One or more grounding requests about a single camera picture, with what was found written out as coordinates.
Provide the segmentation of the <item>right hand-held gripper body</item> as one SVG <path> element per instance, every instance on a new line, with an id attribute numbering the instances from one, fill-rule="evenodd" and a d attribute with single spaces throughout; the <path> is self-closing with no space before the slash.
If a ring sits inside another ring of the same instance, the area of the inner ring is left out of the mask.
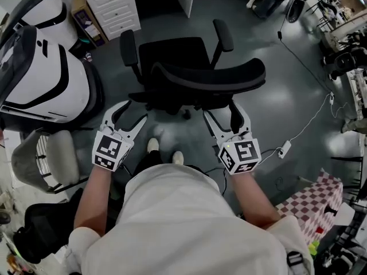
<path id="1" fill-rule="evenodd" d="M 261 162 L 258 140 L 251 132 L 219 133 L 217 145 L 217 157 L 230 175 L 251 172 Z"/>

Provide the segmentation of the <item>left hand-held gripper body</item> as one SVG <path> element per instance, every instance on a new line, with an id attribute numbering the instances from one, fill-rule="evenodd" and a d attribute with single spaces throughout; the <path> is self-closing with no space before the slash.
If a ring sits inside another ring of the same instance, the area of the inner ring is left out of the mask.
<path id="1" fill-rule="evenodd" d="M 92 149 L 92 164 L 115 172 L 132 149 L 130 133 L 102 124 L 97 131 Z"/>

